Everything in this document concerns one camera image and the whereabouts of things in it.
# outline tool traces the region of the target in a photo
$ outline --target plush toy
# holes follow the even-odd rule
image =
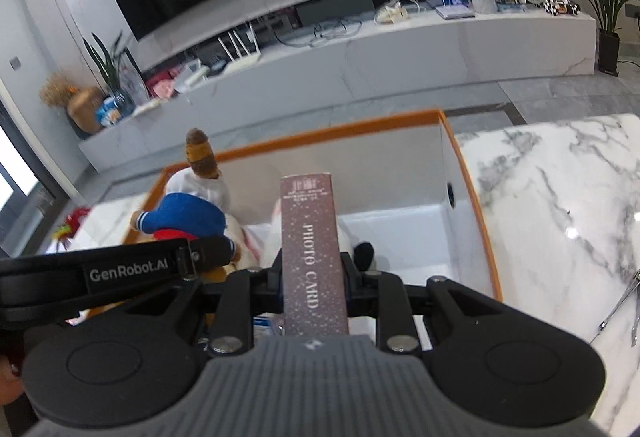
[[[193,128],[185,144],[189,167],[175,173],[164,188],[164,197],[153,211],[133,213],[131,226],[156,240],[184,238],[188,240],[224,235],[232,247],[232,266],[203,276],[219,281],[226,273],[257,265],[257,260],[244,243],[242,227],[231,215],[229,190],[218,168],[209,140],[203,131]]]

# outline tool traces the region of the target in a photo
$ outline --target gray gripper base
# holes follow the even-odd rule
[[[28,437],[93,435],[603,437],[604,433],[586,417],[537,430],[487,423],[440,393],[416,357],[384,354],[367,337],[270,337],[243,356],[212,359],[179,403],[145,422],[82,430],[44,420],[28,433]]]

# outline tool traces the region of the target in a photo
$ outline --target metal bolt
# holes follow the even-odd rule
[[[242,348],[242,340],[235,336],[221,336],[211,340],[209,348],[216,354],[233,354]]]
[[[386,346],[389,347],[392,351],[397,352],[399,354],[404,354],[407,352],[413,352],[418,348],[418,340],[413,336],[408,336],[406,334],[399,334],[397,336],[391,336],[386,341]]]

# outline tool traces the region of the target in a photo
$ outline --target white router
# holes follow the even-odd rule
[[[226,64],[226,67],[222,71],[222,74],[229,74],[232,72],[239,71],[240,69],[244,69],[246,67],[251,67],[251,65],[256,64],[258,60],[260,60],[262,53],[260,52],[260,48],[258,47],[258,40],[255,37],[254,26],[252,26],[251,23],[249,23],[249,32],[247,33],[247,36],[249,37],[250,41],[254,42],[255,52],[249,52],[249,50],[246,48],[246,45],[244,45],[244,42],[242,41],[242,39],[240,38],[240,36],[235,30],[233,31],[233,35],[231,33],[229,33],[228,35],[229,35],[229,39],[231,40],[231,43],[234,46],[237,57],[236,58],[233,57],[233,55],[229,52],[229,49],[226,48],[225,43],[222,41],[220,37],[218,37],[218,41],[220,42],[220,45],[222,45],[222,49],[225,50],[226,55],[229,56],[229,59],[231,60],[228,64]],[[238,42],[242,46],[242,50],[244,50],[244,54],[242,53],[242,51],[240,51],[238,44],[236,43],[236,40],[238,40]]]

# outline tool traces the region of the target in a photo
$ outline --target wall socket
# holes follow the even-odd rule
[[[625,16],[629,16],[631,18],[640,18],[640,6],[625,4]]]

